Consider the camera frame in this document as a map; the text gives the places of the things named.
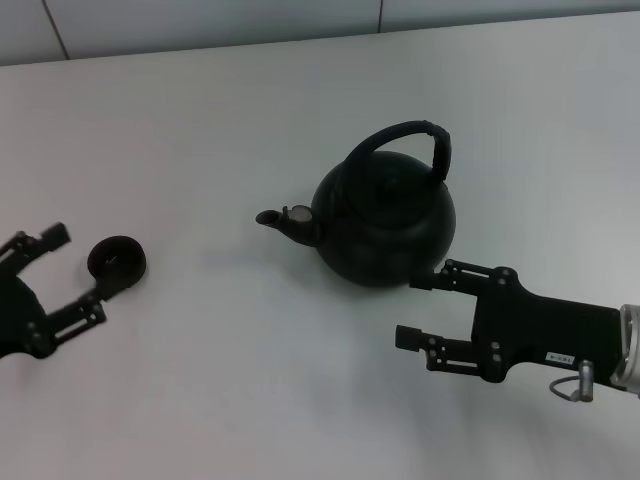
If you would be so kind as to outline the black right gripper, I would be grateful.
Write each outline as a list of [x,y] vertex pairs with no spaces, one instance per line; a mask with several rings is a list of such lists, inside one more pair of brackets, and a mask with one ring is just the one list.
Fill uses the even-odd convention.
[[617,309],[533,294],[513,269],[448,259],[439,271],[413,276],[409,287],[477,296],[472,343],[396,327],[395,346],[423,350],[429,371],[479,372],[482,379],[500,383],[517,364],[576,371],[587,360],[594,365],[594,381],[609,384],[620,362]]

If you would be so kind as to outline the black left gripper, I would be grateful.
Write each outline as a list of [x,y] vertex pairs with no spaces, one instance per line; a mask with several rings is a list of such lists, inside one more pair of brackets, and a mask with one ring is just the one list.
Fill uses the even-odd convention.
[[[2,268],[26,268],[71,242],[66,226],[55,223],[39,237],[18,231],[1,246]],[[80,334],[107,321],[103,304],[128,290],[123,282],[97,282],[70,304],[46,316],[34,292],[18,277],[1,278],[1,357],[23,353],[44,359]]]

